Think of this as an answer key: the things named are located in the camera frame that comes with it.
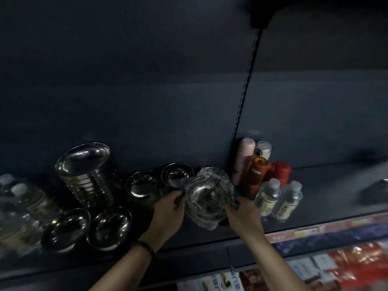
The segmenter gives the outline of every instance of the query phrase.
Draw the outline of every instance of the steel bowl stack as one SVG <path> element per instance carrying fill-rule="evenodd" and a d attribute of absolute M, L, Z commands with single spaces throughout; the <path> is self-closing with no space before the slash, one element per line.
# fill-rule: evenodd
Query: steel bowl stack
<path fill-rule="evenodd" d="M 110 149 L 102 143 L 88 143 L 67 151 L 55 168 L 83 207 L 104 209 L 122 189 L 117 172 L 107 163 Z"/>

